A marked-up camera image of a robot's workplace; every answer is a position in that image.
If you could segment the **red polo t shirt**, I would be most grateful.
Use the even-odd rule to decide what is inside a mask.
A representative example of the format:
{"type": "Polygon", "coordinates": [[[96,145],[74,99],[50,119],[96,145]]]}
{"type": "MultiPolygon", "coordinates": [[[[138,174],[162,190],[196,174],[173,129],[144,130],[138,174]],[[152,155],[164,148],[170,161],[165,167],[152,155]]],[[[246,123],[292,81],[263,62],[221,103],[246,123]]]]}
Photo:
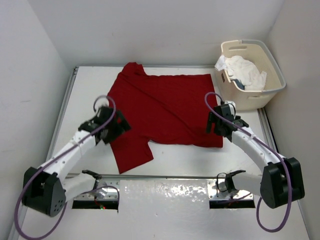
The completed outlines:
{"type": "Polygon", "coordinates": [[[131,127],[111,143],[119,173],[153,160],[150,141],[222,148],[223,138],[206,132],[205,95],[214,90],[210,74],[148,75],[127,63],[108,93],[131,127]]]}

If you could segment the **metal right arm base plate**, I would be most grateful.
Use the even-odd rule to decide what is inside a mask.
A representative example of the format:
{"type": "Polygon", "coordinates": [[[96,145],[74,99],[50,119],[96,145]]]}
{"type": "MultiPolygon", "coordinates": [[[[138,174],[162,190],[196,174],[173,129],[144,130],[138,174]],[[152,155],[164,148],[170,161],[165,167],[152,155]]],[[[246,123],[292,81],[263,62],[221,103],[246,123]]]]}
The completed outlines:
{"type": "Polygon", "coordinates": [[[209,179],[207,181],[207,194],[210,201],[229,201],[229,200],[253,200],[254,196],[252,193],[246,190],[236,190],[228,192],[225,188],[224,179],[209,179]]]}

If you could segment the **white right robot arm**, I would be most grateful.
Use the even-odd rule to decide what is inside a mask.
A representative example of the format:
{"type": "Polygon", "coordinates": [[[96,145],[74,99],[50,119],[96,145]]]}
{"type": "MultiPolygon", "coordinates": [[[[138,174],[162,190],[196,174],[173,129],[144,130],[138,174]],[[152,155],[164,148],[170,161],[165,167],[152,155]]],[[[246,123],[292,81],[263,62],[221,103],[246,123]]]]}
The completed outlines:
{"type": "Polygon", "coordinates": [[[300,162],[271,150],[255,137],[249,125],[235,114],[235,107],[227,102],[215,106],[208,115],[206,131],[227,138],[242,149],[258,166],[261,176],[237,170],[226,174],[218,187],[228,193],[246,190],[260,196],[272,209],[305,197],[300,162]]]}

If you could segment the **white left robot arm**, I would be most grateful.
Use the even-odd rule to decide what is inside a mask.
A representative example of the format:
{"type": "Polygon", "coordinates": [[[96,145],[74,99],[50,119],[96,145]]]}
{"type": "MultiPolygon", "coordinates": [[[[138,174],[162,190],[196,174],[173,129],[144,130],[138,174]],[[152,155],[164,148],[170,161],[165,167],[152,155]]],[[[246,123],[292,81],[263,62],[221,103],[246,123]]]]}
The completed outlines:
{"type": "Polygon", "coordinates": [[[30,167],[23,177],[21,203],[55,217],[66,202],[78,195],[95,192],[102,176],[91,170],[68,178],[71,169],[100,142],[110,144],[131,126],[120,110],[101,106],[94,117],[83,122],[71,140],[51,160],[30,167]]]}

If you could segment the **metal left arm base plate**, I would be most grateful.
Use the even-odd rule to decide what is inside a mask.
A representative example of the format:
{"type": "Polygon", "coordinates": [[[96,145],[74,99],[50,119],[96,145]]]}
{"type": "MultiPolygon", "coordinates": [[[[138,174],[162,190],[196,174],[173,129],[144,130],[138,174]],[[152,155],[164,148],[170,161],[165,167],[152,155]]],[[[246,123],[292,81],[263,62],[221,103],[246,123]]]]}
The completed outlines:
{"type": "Polygon", "coordinates": [[[120,179],[103,177],[97,180],[95,189],[76,196],[74,201],[119,201],[120,179]]]}

